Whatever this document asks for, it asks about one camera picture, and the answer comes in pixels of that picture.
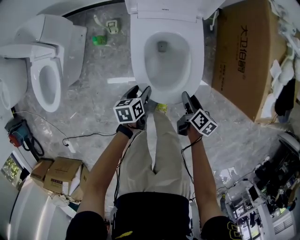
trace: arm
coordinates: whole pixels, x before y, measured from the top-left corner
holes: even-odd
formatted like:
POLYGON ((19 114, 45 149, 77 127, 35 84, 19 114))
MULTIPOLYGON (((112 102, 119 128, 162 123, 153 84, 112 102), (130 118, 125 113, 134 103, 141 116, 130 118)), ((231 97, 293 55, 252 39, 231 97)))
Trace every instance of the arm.
POLYGON ((129 138, 118 132, 93 166, 77 211, 93 211, 105 218, 105 195, 129 138))
MULTIPOLYGON (((191 126, 188 130, 190 142, 195 142, 200 133, 191 126)), ((202 140, 192 146, 193 175, 195 197, 199 209, 201 228, 211 218, 222 216, 217 203, 217 191, 214 176, 208 162, 202 140)))

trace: cardboard box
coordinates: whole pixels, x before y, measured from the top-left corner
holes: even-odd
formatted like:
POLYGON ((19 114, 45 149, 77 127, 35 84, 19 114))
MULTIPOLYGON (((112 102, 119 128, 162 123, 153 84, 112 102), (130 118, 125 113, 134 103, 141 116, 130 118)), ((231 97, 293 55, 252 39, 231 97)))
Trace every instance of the cardboard box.
POLYGON ((36 184, 40 187, 44 186, 45 176, 51 167, 53 160, 41 159, 35 165, 34 169, 32 170, 30 177, 34 180, 36 184))
POLYGON ((57 157, 45 177, 44 188, 81 201, 88 174, 82 161, 57 157))
POLYGON ((270 68, 287 50, 278 33, 278 17, 268 0, 246 0, 225 7, 218 17, 217 50, 212 87, 254 122, 261 119, 272 92, 270 68))

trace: black and white cube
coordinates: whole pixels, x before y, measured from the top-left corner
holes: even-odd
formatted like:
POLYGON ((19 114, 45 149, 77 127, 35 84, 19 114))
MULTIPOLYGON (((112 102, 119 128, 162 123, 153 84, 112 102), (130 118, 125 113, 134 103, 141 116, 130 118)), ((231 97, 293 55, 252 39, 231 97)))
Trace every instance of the black and white cube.
POLYGON ((218 127, 217 123, 202 109, 199 109, 189 121, 199 133, 206 137, 218 127))
POLYGON ((118 101, 113 107, 119 124, 137 122, 144 114, 142 100, 138 98, 118 101))

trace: beige pants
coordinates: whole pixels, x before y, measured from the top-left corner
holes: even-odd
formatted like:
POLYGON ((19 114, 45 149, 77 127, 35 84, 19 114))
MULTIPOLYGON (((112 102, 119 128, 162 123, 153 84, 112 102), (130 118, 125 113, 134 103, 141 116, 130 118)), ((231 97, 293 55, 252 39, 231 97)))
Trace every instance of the beige pants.
POLYGON ((189 199, 190 178, 183 165, 178 135, 165 114, 155 111, 154 122, 157 133, 154 169, 147 132, 142 131, 132 143, 128 143, 131 146, 120 169, 119 196, 135 192, 160 192, 189 199))

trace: person's right arm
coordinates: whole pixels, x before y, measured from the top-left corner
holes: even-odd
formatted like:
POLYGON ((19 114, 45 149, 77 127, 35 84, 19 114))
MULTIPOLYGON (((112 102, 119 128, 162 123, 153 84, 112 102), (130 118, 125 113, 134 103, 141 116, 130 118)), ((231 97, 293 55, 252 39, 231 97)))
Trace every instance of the person's right arm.
MULTIPOLYGON (((195 142, 200 133, 191 126, 188 130, 190 142, 195 142)), ((202 140, 192 146, 193 175, 195 197, 199 209, 201 228, 211 218, 222 216, 217 203, 217 189, 215 179, 208 162, 202 140)))

